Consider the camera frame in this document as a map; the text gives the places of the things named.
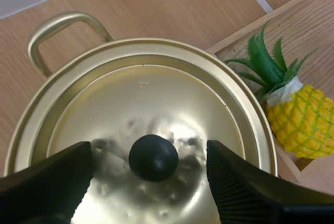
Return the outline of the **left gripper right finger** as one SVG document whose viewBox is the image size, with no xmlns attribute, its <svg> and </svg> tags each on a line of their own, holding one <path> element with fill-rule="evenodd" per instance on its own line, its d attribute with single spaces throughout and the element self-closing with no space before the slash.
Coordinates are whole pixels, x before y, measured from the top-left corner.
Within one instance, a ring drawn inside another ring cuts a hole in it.
<svg viewBox="0 0 334 224">
<path fill-rule="evenodd" d="M 277 178 L 217 140 L 207 141 L 207 178 L 221 223 L 333 223 L 333 196 Z"/>
</svg>

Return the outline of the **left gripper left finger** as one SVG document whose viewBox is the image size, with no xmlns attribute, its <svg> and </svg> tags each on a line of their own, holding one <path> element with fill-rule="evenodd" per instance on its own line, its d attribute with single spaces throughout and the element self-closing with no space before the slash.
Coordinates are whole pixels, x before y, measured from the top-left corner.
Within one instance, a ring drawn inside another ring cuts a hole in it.
<svg viewBox="0 0 334 224">
<path fill-rule="evenodd" d="M 94 173 L 90 142 L 1 178 L 1 223 L 70 223 Z"/>
</svg>

